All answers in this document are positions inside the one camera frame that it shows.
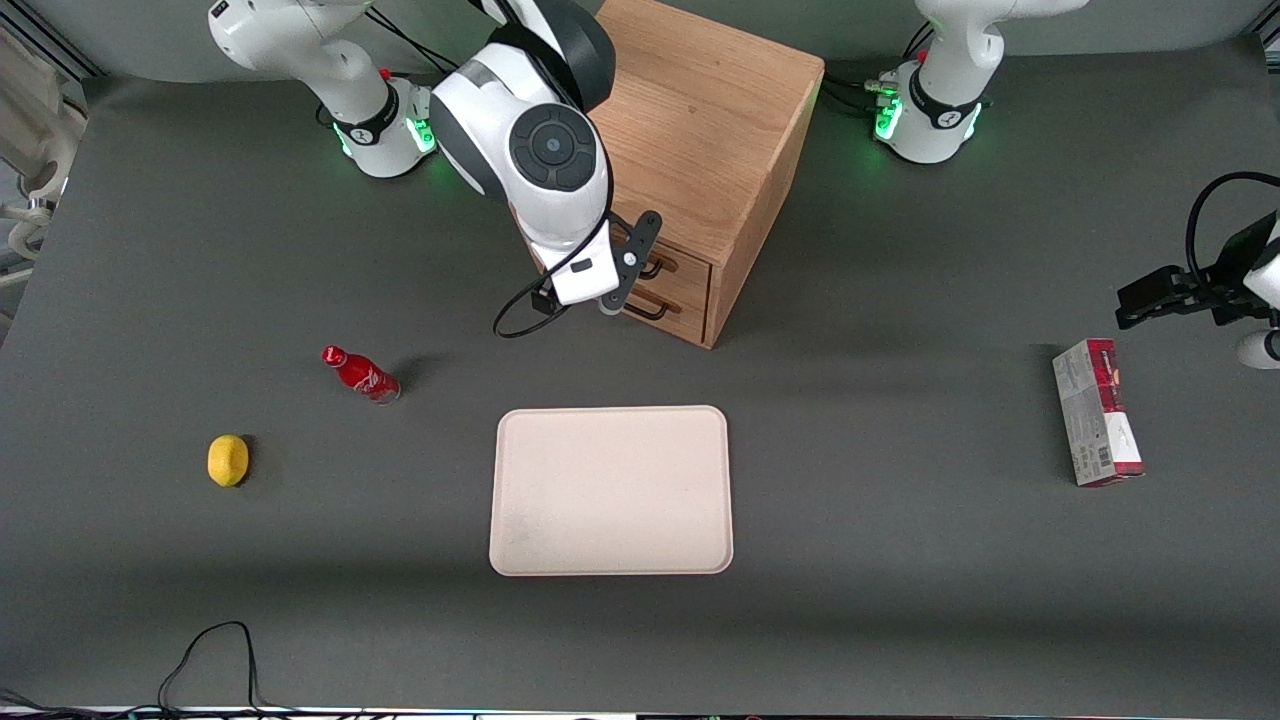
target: cable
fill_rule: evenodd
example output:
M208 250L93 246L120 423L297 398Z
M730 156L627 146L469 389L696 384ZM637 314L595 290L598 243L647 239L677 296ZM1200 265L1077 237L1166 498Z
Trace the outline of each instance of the cable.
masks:
M1222 187L1224 184L1238 181L1247 179L1253 182L1261 182L1263 184L1270 184L1271 187L1280 187L1280 177L1267 174L1267 173L1254 173L1248 170L1242 170L1236 173L1226 173L1219 177L1213 182L1204 186L1204 190L1196 197L1196 202L1192 204L1192 211L1187 217L1187 269L1190 270L1192 277L1196 278L1196 283L1199 290L1207 296L1208 300L1217 302L1221 307L1229 309L1233 313L1244 316L1239 310L1231 307L1231 301L1225 295L1220 293L1217 288L1210 286L1208 277L1199 265L1199 260L1196 258L1196 228L1199 224L1201 210L1204 209L1204 202L1208 196L1213 193L1215 190Z
M443 60L444 63L448 63L452 67L452 69L454 69L454 70L458 69L458 64L456 61L453 61L449 58L442 55L440 53L436 53L435 50L431 50L430 47L422 45L421 42L416 41L412 37L410 37L408 35L406 35L404 31L402 31L399 28L399 26L397 26L396 23L393 23L392 19L388 18L385 14L383 14L383 12L379 10L378 8L370 8L369 12L365 13L365 15L370 20L372 20L374 24L376 24L378 27L385 29L387 32L390 32L396 37L399 37L404 42L408 42L415 50L419 51L420 55L422 55L424 58L426 58L428 61L430 61L433 65L435 65L435 69L440 70L442 73L448 74L449 69L444 68L444 65L442 65L438 60Z
M495 334L495 336L498 336L498 337L500 337L503 340L516 340L517 337L525 337L526 334L532 334L532 333L535 333L535 332L545 328L547 325L554 323L556 320L558 320L561 318L561 315L563 315L564 313L568 311L568 309L571 307L570 305L561 305L561 307L558 310L556 310L554 313L552 313L550 315L543 318L541 320L539 320L539 322L534 323L532 325L529 325L527 328L524 328L521 331L516 331L513 333L504 333L504 332L502 332L502 331L498 329L498 324L502 323L502 319L504 316L507 316L507 313L516 305L516 302L520 302L520 300L522 297L525 297L526 295L532 295L539 287L543 286L543 283L545 283L548 279L550 279L552 275L554 275L556 273L558 273L561 270L561 268L563 268L564 265L567 265L571 261L573 261L573 258L577 258L579 254L581 254L582 250L585 250L586 246L591 243L591 238L595 237L595 233L600 232L600 225L604 224L604 223L607 223L607 222L609 222L609 215L611 214L612 213L605 213L604 215L602 215L600 217L600 222L595 224L595 228L593 228L591 232L588 233L588 236L582 240L582 242L577 243L577 247L575 247L572 252L570 252L568 255L566 255L563 260L561 260L559 263L556 263L554 265L552 265L550 268L548 268L547 270L544 270L543 274L538 275L538 279L535 279L534 282L526 284L524 288L520 290L520 292L517 292L516 295L511 296L511 300L508 300L502 306L502 310L498 310L498 315L494 316L494 319L493 319L493 334Z
M869 105L859 105L858 102L854 102L849 97L844 97L838 92L833 92L832 88L829 87L826 88L826 92L819 94L819 96L826 97L827 100L831 100L833 102L837 102L838 106L833 108L833 110L836 110L842 115L850 115L854 118L870 118L876 113L874 108Z
M168 703L169 687L173 684L175 679L178 679L178 675L182 674L182 670L187 666L187 662L191 660L191 653L195 652L196 646L200 643L200 641L204 639L204 637L207 635L209 633L228 626L239 628L241 632L244 633L244 648L248 651L248 693L247 693L248 706L252 707L253 710L257 710L259 712L266 712L262 710L261 706L271 703L268 702L265 698L262 698L262 692L257 687L259 685L257 656L253 653L253 637L248 632L248 625L246 625L239 620L227 620L225 623L218 623L216 625L210 625L204 630L201 630L200 634L197 634L191 641L191 643L187 646L186 652L182 653L182 660L179 660L178 665L165 676L164 680L160 682L160 687L156 689L157 707L166 711L174 710L173 706ZM296 710L296 708L291 707L288 710Z
M829 82L831 85L838 85L840 87L847 87L849 90L863 90L863 83L836 77L831 74L831 72L826 70L822 73L822 82Z
M915 51L919 50L922 45L928 42L931 37L933 37L933 23L925 20L924 24L920 26L920 29L915 31L915 35L913 35L911 40L906 44L906 50L902 51L902 59L908 59L915 54Z
M1253 32L1258 32L1263 27L1266 27L1266 24L1270 23L1272 20L1272 18L1276 17L1276 13L1280 13L1280 6L1271 8L1271 12L1267 13L1265 18L1262 18L1261 20L1258 20L1258 24L1253 26Z

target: box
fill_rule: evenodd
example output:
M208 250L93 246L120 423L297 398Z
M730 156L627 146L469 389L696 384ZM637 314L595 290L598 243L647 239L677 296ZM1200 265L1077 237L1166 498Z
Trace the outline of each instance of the box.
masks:
M1120 400L1114 340L1091 338L1053 359L1057 396L1071 443L1075 484L1102 487L1143 474Z
M791 190L823 61L653 0L607 0L595 17L618 56L590 113L613 209L662 215L626 311L710 348Z

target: green led light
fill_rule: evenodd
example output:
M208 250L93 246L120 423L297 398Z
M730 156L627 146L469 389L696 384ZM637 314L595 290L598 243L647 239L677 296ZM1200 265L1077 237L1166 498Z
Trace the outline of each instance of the green led light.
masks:
M419 150L424 154L435 150L435 133L431 132L431 126L426 124L426 120L404 118L404 127L413 135L413 142L417 143Z
M333 124L333 132L338 136L338 142L342 143L342 154L351 158L351 147L347 147L347 138L343 137L342 131L338 129L338 123Z
M881 140L893 137L893 131L897 129L897 119L901 117L902 101L895 97L892 102L881 109L879 115L876 118L876 135Z
M969 120L969 129L964 131L965 140L973 137L973 128L978 126L978 115L980 114L982 114L982 102L978 102L978 106L973 109L973 119Z

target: bottle cap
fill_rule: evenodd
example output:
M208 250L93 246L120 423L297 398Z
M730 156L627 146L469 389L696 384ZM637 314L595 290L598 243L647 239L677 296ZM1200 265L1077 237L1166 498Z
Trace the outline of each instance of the bottle cap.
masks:
M337 345L330 345L329 347L324 348L324 352L320 354L320 357L323 357L324 364L329 365L330 368L340 368L347 363L347 351L338 347Z

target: robot end effector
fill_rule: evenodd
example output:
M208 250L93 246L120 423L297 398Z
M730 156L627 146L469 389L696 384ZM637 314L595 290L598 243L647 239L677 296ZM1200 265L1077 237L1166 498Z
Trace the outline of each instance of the robot end effector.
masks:
M1268 320L1271 329L1242 337L1236 359L1260 370L1280 369L1280 215L1271 213L1234 234L1207 268L1189 254L1189 269L1166 265L1116 292L1116 324L1129 329L1164 315L1208 310L1217 325L1245 318Z

